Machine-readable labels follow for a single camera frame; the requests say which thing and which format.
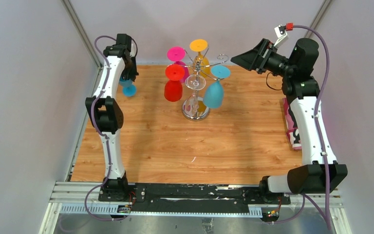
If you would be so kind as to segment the blue wine glass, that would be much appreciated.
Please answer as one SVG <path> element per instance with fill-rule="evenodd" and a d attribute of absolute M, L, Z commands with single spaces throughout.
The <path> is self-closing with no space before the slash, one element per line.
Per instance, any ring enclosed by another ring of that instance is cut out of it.
<path fill-rule="evenodd" d="M 224 99 L 224 89 L 221 80 L 228 78 L 231 71 L 223 65 L 216 65 L 210 69 L 215 82 L 211 84 L 204 95 L 204 105 L 210 109 L 217 109 L 222 105 Z"/>
<path fill-rule="evenodd" d="M 124 79 L 121 77 L 119 80 L 119 85 L 122 86 L 122 93 L 127 97 L 132 97 L 137 92 L 137 89 L 131 79 Z"/>

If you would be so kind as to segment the blue wine glass front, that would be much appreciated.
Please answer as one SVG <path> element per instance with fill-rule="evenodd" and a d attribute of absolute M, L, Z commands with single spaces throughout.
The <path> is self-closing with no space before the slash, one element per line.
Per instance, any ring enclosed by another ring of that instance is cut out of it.
<path fill-rule="evenodd" d="M 231 71 L 223 65 L 216 65 L 210 69 L 215 82 L 211 84 L 204 95 L 204 105 L 210 109 L 217 109 L 222 105 L 224 99 L 224 89 L 221 80 L 228 78 Z"/>

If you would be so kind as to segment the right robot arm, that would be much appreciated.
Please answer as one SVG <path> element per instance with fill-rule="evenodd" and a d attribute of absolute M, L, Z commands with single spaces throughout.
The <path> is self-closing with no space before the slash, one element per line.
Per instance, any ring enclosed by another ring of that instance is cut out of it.
<path fill-rule="evenodd" d="M 282 77 L 282 92 L 290 105 L 302 144 L 302 165 L 284 175 L 264 176 L 259 198 L 272 203 L 278 193 L 331 193 L 348 174 L 339 164 L 327 139 L 319 101 L 319 85 L 311 75 L 319 56 L 319 45 L 307 38 L 297 40 L 289 58 L 277 53 L 268 39 L 234 56 L 231 62 L 258 74 L 271 72 Z"/>

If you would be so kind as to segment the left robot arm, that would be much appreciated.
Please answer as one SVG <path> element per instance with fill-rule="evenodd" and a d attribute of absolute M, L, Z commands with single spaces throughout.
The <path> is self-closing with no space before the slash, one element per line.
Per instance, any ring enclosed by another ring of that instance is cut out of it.
<path fill-rule="evenodd" d="M 136 193 L 129 185 L 121 156 L 120 134 L 124 115 L 116 101 L 117 89 L 129 88 L 125 93 L 132 96 L 136 92 L 134 81 L 138 76 L 136 56 L 137 44 L 127 34 L 117 34 L 114 44 L 98 50 L 103 58 L 100 82 L 85 106 L 92 126 L 100 136 L 105 175 L 98 186 L 99 201 L 134 203 Z"/>

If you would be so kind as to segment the red wine glass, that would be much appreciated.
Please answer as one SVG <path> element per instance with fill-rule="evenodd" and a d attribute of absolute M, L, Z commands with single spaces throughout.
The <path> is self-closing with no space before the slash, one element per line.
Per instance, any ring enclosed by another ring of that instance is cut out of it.
<path fill-rule="evenodd" d="M 165 69 L 168 78 L 164 88 L 164 97 L 170 102 L 177 102 L 183 95 L 183 86 L 180 80 L 184 77 L 185 71 L 181 65 L 172 64 Z"/>

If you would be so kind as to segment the yellow wine glass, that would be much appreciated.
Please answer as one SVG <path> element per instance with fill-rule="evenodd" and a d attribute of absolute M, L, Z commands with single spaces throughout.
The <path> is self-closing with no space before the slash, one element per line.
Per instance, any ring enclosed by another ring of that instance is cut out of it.
<path fill-rule="evenodd" d="M 193 60 L 193 68 L 200 69 L 201 76 L 207 78 L 210 74 L 209 61 L 206 57 L 208 42 L 204 39 L 196 39 L 190 43 L 189 47 L 192 51 L 197 52 L 197 56 Z"/>

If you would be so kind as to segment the pink wine glass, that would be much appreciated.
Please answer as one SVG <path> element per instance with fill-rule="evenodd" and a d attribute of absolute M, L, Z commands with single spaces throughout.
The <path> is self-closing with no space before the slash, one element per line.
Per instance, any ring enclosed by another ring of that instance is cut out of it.
<path fill-rule="evenodd" d="M 180 65 L 184 69 L 185 74 L 184 74 L 183 78 L 180 79 L 181 83 L 185 83 L 185 80 L 190 75 L 190 73 L 188 71 L 188 68 L 187 68 L 187 65 L 182 61 L 182 59 L 185 57 L 185 55 L 186 55 L 186 52 L 185 52 L 184 48 L 182 48 L 180 46 L 171 47 L 167 51 L 168 59 L 170 61 L 172 61 L 174 64 Z"/>

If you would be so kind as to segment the clear wine glass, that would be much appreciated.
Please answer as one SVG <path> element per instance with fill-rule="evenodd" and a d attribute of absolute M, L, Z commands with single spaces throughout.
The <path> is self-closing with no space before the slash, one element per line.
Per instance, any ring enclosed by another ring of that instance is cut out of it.
<path fill-rule="evenodd" d="M 184 112 L 190 116 L 194 117 L 199 108 L 198 102 L 198 91 L 202 90 L 206 85 L 206 80 L 203 76 L 194 74 L 190 75 L 185 81 L 186 87 L 191 89 L 193 93 L 184 103 Z"/>

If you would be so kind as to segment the pink camouflage cloth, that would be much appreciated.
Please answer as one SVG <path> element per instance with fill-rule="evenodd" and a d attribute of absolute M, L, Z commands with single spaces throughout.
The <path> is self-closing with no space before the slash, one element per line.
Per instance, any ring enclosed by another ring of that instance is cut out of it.
<path fill-rule="evenodd" d="M 286 136 L 293 150 L 298 151 L 302 149 L 300 141 L 299 130 L 296 122 L 296 118 L 290 108 L 286 98 L 282 99 L 282 106 L 284 110 L 284 118 L 286 124 Z"/>

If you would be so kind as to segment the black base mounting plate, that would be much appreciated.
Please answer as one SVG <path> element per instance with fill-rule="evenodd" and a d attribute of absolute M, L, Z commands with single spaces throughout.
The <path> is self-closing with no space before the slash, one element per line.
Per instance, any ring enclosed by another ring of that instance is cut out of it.
<path fill-rule="evenodd" d="M 130 202 L 134 212 L 244 214 L 249 205 L 289 205 L 290 198 L 258 186 L 227 184 L 132 183 L 127 192 L 101 188 L 99 201 Z"/>

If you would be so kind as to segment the aluminium frame rail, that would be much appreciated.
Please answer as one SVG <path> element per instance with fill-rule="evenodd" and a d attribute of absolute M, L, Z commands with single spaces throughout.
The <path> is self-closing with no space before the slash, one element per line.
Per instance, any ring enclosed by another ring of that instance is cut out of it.
<path fill-rule="evenodd" d="M 120 194 L 97 183 L 57 182 L 50 201 L 62 203 L 69 213 L 202 217 L 267 217 L 286 208 L 343 206 L 338 191 L 303 198 L 256 185 L 177 183 L 130 183 L 128 192 Z"/>

